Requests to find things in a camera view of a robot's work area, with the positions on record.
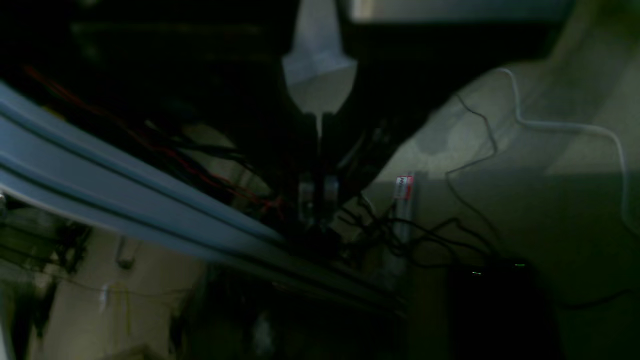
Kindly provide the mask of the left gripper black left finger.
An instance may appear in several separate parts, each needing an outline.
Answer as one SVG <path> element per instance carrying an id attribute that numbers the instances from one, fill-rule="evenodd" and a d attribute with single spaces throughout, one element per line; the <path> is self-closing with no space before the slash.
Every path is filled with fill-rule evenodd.
<path id="1" fill-rule="evenodd" d="M 313 222 L 315 168 L 319 133 L 315 114 L 282 112 L 279 115 L 279 154 L 284 177 L 286 232 L 299 235 Z"/>

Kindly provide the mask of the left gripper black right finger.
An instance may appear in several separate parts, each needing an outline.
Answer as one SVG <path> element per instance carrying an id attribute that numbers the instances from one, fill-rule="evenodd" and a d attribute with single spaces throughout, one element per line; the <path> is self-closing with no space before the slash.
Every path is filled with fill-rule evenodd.
<path id="1" fill-rule="evenodd" d="M 333 112 L 323 112 L 320 118 L 320 227 L 324 230 L 338 211 L 342 182 L 361 145 L 361 135 L 342 120 Z"/>

